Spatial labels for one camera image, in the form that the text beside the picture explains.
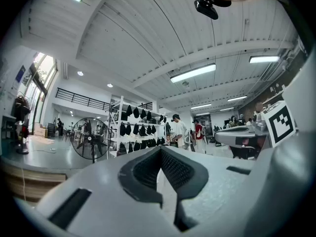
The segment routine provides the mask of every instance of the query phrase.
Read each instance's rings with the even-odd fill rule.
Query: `red object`
[[[196,133],[197,133],[197,140],[201,140],[204,138],[204,135],[202,134],[202,125],[201,124],[197,124],[196,125]]]

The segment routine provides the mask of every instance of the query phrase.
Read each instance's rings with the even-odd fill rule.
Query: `black slot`
[[[227,170],[230,170],[232,172],[236,172],[239,174],[243,174],[243,175],[249,175],[251,172],[251,170],[249,170],[249,169],[239,168],[239,167],[234,167],[234,166],[227,167]]]
[[[66,229],[70,222],[91,195],[91,191],[86,189],[77,189],[49,218],[48,220],[60,227]]]

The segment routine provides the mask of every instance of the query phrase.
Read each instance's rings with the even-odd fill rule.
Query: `ceiling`
[[[64,114],[67,115],[71,115],[70,111],[73,112],[74,117],[76,118],[97,118],[100,117],[99,120],[107,120],[107,116],[103,116],[103,115],[98,115],[98,114],[94,114],[94,113],[89,113],[89,112],[84,112],[81,110],[76,110],[76,109],[71,109],[65,106],[61,106],[61,105],[56,105],[54,104],[54,108]]]
[[[282,55],[297,40],[276,0],[216,10],[219,19],[211,20],[195,10],[194,0],[32,0],[22,11],[22,40],[89,73],[90,83],[111,82],[169,110],[212,103],[206,110],[216,111],[241,106],[227,99],[250,98],[282,73],[281,66],[249,64],[251,56]],[[211,63],[216,71],[187,79],[187,86],[170,81]],[[262,79],[266,69],[274,73]]]

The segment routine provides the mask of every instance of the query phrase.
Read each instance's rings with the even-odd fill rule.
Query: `metal shelving unit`
[[[109,111],[109,116],[108,116],[108,127],[113,126],[117,130],[117,134],[116,134],[116,136],[114,136],[114,138],[111,138],[110,135],[108,134],[107,138],[108,138],[108,143],[109,144],[110,144],[111,141],[117,143],[117,150],[119,149],[119,145],[120,145],[121,142],[122,143],[136,142],[136,141],[141,142],[143,140],[150,140],[150,139],[155,139],[157,141],[160,128],[165,127],[165,125],[166,125],[165,123],[164,124],[149,124],[149,123],[129,122],[129,121],[121,120],[122,112],[126,112],[129,105],[131,106],[131,108],[133,110],[135,108],[138,108],[140,112],[142,110],[144,110],[146,113],[148,113],[148,111],[150,111],[150,110],[138,107],[136,105],[124,102],[124,97],[123,96],[121,96],[119,101],[116,101],[115,103],[111,104],[110,111]],[[118,111],[118,120],[117,121],[114,121],[114,118],[113,118],[113,115],[112,115],[112,112],[114,110]],[[160,114],[160,113],[156,113],[156,112],[153,112],[153,111],[150,111],[150,112],[151,112],[152,118],[159,118],[160,115],[165,116],[165,114]],[[121,136],[120,135],[120,125],[121,125],[122,122],[124,124],[130,123],[131,128],[132,128],[131,135],[125,135],[125,136]],[[155,128],[156,128],[156,133],[154,135],[148,135],[148,136],[144,136],[144,137],[139,136],[139,134],[134,135],[133,134],[133,128],[134,128],[135,124],[138,124],[139,126],[141,126],[141,125],[144,125],[144,126],[149,126],[149,125],[152,126],[152,125],[154,125]]]

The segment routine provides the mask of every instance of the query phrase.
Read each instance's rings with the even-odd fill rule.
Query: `pants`
[[[197,140],[197,146],[196,146],[196,152],[205,154],[206,153],[206,147],[205,147],[205,141],[204,139]]]

